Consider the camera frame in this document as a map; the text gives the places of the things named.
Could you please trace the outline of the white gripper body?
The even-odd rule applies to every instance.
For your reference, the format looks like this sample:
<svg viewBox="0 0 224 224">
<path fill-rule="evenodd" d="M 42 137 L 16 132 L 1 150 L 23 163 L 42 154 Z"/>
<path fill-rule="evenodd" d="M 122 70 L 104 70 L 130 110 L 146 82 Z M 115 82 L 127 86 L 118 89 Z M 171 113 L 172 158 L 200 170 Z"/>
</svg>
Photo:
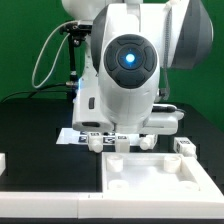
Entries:
<svg viewBox="0 0 224 224">
<path fill-rule="evenodd" d="M 172 135 L 178 130 L 178 121 L 184 117 L 184 112 L 174 105 L 154 104 L 154 112 L 138 126 L 128 123 L 117 125 L 106 118 L 99 108 L 81 109 L 74 106 L 72 128 L 87 132 L 115 132 L 118 134 L 157 134 Z"/>
</svg>

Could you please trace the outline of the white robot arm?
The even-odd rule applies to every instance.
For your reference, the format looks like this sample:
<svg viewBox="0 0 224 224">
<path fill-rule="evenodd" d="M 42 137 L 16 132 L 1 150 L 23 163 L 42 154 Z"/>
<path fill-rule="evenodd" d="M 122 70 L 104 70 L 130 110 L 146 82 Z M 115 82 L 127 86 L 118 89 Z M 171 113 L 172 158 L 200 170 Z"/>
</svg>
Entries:
<svg viewBox="0 0 224 224">
<path fill-rule="evenodd" d="M 174 134 L 183 113 L 161 104 L 168 68 L 191 69 L 209 54 L 213 26 L 201 0 L 61 0 L 87 31 L 86 68 L 72 127 L 120 134 Z"/>
</svg>

